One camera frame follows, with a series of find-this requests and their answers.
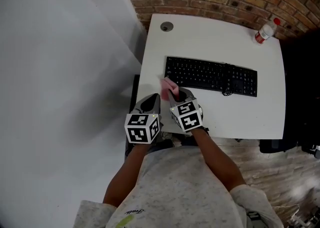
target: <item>sleeve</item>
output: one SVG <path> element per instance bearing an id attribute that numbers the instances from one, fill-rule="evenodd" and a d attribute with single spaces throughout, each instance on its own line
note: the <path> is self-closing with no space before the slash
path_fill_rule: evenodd
<path id="1" fill-rule="evenodd" d="M 235 203 L 245 209 L 247 221 L 250 222 L 247 227 L 263 227 L 258 224 L 259 219 L 265 224 L 264 227 L 284 227 L 262 190 L 242 184 L 233 188 L 230 194 Z"/>
<path id="2" fill-rule="evenodd" d="M 73 228 L 105 227 L 116 207 L 82 200 L 74 221 Z"/>

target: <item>grey t-shirt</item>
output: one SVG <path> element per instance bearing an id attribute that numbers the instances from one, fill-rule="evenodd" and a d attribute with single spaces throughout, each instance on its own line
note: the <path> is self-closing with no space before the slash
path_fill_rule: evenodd
<path id="1" fill-rule="evenodd" d="M 240 185 L 230 192 L 206 165 L 198 147 L 147 155 L 136 186 L 122 204 L 83 200 L 74 228 L 283 227 L 265 193 Z"/>

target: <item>person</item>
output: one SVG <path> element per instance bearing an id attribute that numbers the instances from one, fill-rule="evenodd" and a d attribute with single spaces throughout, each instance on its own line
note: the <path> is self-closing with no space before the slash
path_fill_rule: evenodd
<path id="1" fill-rule="evenodd" d="M 73 227 L 283 227 L 205 129 L 191 133 L 197 146 L 147 154 L 149 144 L 135 145 L 103 203 L 83 200 Z"/>

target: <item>wooden floor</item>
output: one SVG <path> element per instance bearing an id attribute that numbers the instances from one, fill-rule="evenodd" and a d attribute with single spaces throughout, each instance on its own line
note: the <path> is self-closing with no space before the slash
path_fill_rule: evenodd
<path id="1" fill-rule="evenodd" d="M 258 140 L 213 139 L 238 165 L 247 184 L 266 193 L 284 225 L 299 206 L 298 214 L 304 216 L 320 205 L 320 160 L 314 156 L 300 148 L 263 154 Z"/>

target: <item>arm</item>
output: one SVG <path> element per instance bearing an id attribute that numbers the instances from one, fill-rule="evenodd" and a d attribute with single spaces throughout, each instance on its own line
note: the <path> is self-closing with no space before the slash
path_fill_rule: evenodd
<path id="1" fill-rule="evenodd" d="M 133 147 L 118 173 L 106 189 L 103 203 L 118 207 L 136 185 L 139 171 L 150 144 Z"/>
<path id="2" fill-rule="evenodd" d="M 246 184 L 237 165 L 215 144 L 203 129 L 191 130 L 210 170 L 228 191 Z"/>

